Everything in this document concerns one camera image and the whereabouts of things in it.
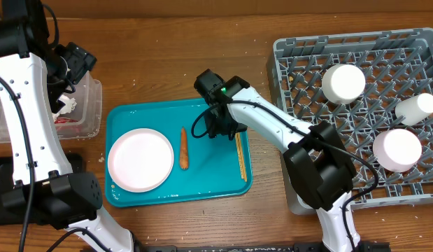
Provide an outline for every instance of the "white cup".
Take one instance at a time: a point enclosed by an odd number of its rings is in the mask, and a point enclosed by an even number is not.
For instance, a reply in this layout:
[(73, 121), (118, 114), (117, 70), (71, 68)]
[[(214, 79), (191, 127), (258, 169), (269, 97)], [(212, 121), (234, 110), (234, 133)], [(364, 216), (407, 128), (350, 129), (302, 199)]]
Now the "white cup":
[(405, 172), (420, 159), (421, 143), (407, 129), (392, 129), (379, 134), (373, 142), (378, 163), (392, 172)]
[(365, 88), (365, 76), (361, 69), (349, 64), (330, 67), (322, 77), (322, 91), (334, 104), (349, 104), (356, 100)]
[(419, 94), (406, 99), (395, 107), (395, 115), (404, 116), (406, 119), (401, 121), (402, 124), (412, 126), (433, 113), (433, 95)]

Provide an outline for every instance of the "gray dish rack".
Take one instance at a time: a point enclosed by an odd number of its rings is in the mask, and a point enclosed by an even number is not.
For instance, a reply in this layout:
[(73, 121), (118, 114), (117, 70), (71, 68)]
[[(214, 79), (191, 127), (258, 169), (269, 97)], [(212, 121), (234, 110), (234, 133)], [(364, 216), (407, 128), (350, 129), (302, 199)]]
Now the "gray dish rack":
[[(353, 64), (364, 72), (364, 93), (351, 104), (336, 105), (323, 95), (322, 76), (335, 64)], [(378, 188), (352, 208), (433, 203), (433, 115), (407, 127), (394, 112), (401, 100), (421, 92), (433, 94), (433, 29), (281, 38), (274, 43), (267, 71), (271, 98), (278, 108), (313, 124), (330, 122), (345, 147), (377, 169)], [(376, 135), (392, 128), (412, 131), (423, 145), (420, 161), (406, 173), (384, 170), (372, 153)], [(373, 181), (366, 167), (359, 162), (355, 166), (353, 193)], [(286, 169), (283, 178), (290, 210), (313, 213), (292, 189)]]

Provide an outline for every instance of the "teal tray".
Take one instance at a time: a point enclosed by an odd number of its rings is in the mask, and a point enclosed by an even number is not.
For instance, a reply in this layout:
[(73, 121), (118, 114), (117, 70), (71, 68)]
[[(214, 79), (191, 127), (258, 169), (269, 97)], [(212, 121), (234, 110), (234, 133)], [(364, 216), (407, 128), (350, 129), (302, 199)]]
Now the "teal tray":
[[(124, 133), (150, 128), (162, 133), (173, 146), (173, 169), (162, 185), (149, 192), (128, 192), (112, 181), (106, 158), (106, 198), (115, 207), (133, 207), (242, 195), (253, 182), (247, 133), (241, 133), (247, 182), (241, 178), (235, 140), (227, 136), (195, 139), (191, 125), (207, 104), (203, 99), (132, 104), (114, 108), (107, 117), (106, 157)], [(190, 168), (179, 167), (180, 131), (185, 127)], [(196, 133), (205, 131), (204, 119)]]

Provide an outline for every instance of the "wooden surface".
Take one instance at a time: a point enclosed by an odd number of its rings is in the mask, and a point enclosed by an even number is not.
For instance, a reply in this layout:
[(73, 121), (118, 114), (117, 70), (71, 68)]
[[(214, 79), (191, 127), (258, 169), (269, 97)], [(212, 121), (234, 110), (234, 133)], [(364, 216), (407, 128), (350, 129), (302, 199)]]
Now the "wooden surface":
[[(62, 146), (81, 153), (104, 187), (104, 162), (98, 160), (105, 152), (106, 117), (112, 108), (198, 97), (193, 82), (207, 68), (225, 79), (238, 75), (270, 99), (265, 64), (276, 39), (414, 27), (433, 28), (433, 13), (61, 21), (61, 42), (74, 41), (94, 53), (98, 63), (92, 75), (103, 83), (99, 135), (62, 141)], [(321, 241), (316, 215), (296, 216), (288, 210), (278, 151), (259, 134), (248, 133), (254, 183), (244, 196), (128, 209), (104, 200), (104, 206), (148, 245)], [(0, 156), (10, 154), (10, 146), (0, 146)], [(355, 211), (354, 219), (364, 240), (390, 242), (392, 251), (433, 251), (433, 205), (363, 209)], [(20, 229), (0, 227), (0, 251), (17, 250)], [(27, 251), (44, 251), (62, 234), (31, 225)], [(69, 237), (58, 251), (83, 246)]]
[(433, 11), (433, 0), (43, 0), (59, 18), (158, 18)]

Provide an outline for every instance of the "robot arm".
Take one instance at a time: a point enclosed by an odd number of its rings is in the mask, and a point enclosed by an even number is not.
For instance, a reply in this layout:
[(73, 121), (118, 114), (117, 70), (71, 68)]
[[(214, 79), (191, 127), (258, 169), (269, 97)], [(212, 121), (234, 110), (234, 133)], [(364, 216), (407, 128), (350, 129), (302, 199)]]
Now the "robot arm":
[[(352, 251), (341, 207), (351, 196), (351, 180), (356, 175), (353, 163), (349, 158), (314, 145), (310, 137), (294, 132), (283, 122), (344, 149), (336, 130), (327, 122), (312, 126), (309, 122), (293, 118), (263, 99), (253, 87), (236, 76), (224, 82), (221, 77), (207, 70), (197, 77), (194, 87), (207, 104), (214, 107), (208, 115), (204, 115), (209, 136), (230, 135), (246, 130), (247, 126), (273, 143), (283, 154), (293, 188), (307, 204), (316, 209), (325, 248), (331, 252)], [(313, 149), (323, 150), (323, 154), (314, 162), (308, 154)], [(349, 206), (347, 210), (348, 228), (357, 246), (360, 236), (355, 230)]]
[[(140, 249), (133, 234), (122, 228), (102, 206), (98, 180), (92, 173), (73, 173), (59, 143), (51, 112), (63, 104), (63, 92), (74, 92), (74, 85), (91, 70), (96, 59), (70, 43), (48, 45), (48, 28), (39, 0), (3, 1), (0, 21), (0, 100), (13, 148), (14, 189), (2, 195), (3, 207), (23, 216), (31, 204), (31, 219), (66, 231), (85, 228), (107, 251), (130, 252)], [(4, 87), (17, 96), (26, 122), (34, 160), (34, 193), (29, 201), (31, 181), (24, 131), (20, 117)], [(76, 234), (91, 247), (102, 251), (93, 239)]]

